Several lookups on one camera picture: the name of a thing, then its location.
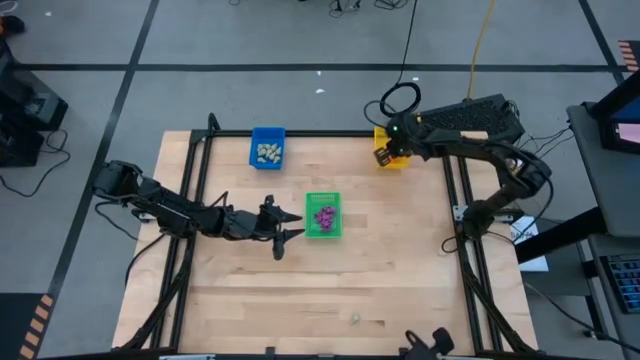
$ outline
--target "green container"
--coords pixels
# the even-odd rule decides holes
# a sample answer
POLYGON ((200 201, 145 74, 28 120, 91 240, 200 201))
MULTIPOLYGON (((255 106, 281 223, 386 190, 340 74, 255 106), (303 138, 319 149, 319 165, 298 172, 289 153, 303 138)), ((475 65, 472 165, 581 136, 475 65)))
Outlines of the green container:
POLYGON ((342 236, 342 209, 340 208, 340 193, 319 192, 307 193, 306 204, 306 232, 308 238, 332 239, 342 236), (316 223, 315 214, 325 206, 336 208, 331 231, 323 232, 320 224, 316 223))

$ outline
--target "blue bin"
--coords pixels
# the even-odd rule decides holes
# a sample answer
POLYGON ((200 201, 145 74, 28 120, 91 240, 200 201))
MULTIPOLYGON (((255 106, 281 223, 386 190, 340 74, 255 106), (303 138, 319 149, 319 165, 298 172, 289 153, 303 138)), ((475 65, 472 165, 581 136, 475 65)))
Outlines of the blue bin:
POLYGON ((249 165, 261 170, 280 170, 284 162, 284 137, 285 129, 283 127, 256 127, 251 133, 251 152, 249 153, 249 165), (258 145, 259 144, 278 144, 282 148, 280 162, 273 164, 271 162, 258 162, 258 145))

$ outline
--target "yellow bin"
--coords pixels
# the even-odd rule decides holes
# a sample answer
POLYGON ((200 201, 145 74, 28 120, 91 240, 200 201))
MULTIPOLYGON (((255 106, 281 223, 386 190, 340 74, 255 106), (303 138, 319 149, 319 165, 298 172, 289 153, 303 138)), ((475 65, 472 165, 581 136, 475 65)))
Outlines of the yellow bin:
MULTIPOLYGON (((383 128, 376 126, 375 130, 373 131, 373 135, 374 135, 373 144, 375 146, 374 150, 387 146, 389 137, 387 136, 387 133, 384 131, 383 128)), ((384 166, 382 168, 383 169, 404 169, 407 166, 409 166, 410 161, 411 161, 411 158, 408 158, 408 157, 391 158, 391 162, 387 166, 384 166)))

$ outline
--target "wooden tabletop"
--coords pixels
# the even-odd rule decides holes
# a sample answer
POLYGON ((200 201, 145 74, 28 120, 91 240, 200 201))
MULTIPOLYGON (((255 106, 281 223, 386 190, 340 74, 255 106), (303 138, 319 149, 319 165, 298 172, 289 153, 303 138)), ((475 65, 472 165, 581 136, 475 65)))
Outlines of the wooden tabletop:
MULTIPOLYGON (((188 132, 165 133, 156 165, 154 178, 176 192, 188 138, 188 132)), ((415 157, 407 169, 383 170, 370 138, 287 138, 282 170, 258 171, 248 165, 249 144, 250 138, 214 139, 205 204, 228 190, 236 209, 257 213, 273 194, 285 211, 303 215, 307 192, 338 191, 343 236, 300 235, 286 244, 282 261, 273 260, 270 243, 198 236, 180 352, 263 354, 274 346, 278 354, 395 355, 409 346, 405 330, 430 344, 431 333, 444 327, 453 337, 453 354, 473 354, 458 259, 440 249, 454 234, 441 160, 415 157)), ((469 161, 469 171, 477 199, 497 189, 491 165, 469 161)), ((454 173, 459 180, 455 162, 454 173)), ((191 198, 197 166, 193 176, 191 198)), ((504 225, 492 230, 509 236, 504 225)), ((137 251, 157 231, 155 224, 143 225, 137 251)), ((129 340, 155 306, 168 243, 159 243, 133 268, 114 346, 129 340)), ((492 235, 484 246, 496 305, 535 347, 513 246, 492 235)), ((172 321, 170 309, 164 345, 172 321)), ((488 348, 488 331, 483 341, 488 348)))

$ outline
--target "yellow cable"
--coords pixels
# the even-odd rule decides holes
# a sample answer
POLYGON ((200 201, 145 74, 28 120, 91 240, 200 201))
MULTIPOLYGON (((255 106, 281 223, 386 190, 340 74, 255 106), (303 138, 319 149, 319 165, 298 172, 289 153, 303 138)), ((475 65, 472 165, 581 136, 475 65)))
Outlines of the yellow cable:
POLYGON ((471 60, 471 73, 469 75, 469 89, 467 90, 467 100, 471 99, 471 93, 473 92, 473 78, 475 76, 476 57, 478 56, 478 49, 480 49, 482 36, 484 35, 485 30, 487 30, 487 25, 489 24, 489 20, 491 19, 491 14, 493 13, 493 7, 495 6, 495 4, 496 0, 491 0, 491 4, 489 4, 489 11, 487 12, 487 16, 484 18, 482 30, 480 30, 480 35, 478 36, 478 41, 476 42, 476 48, 475 50, 473 50, 473 59, 471 60))

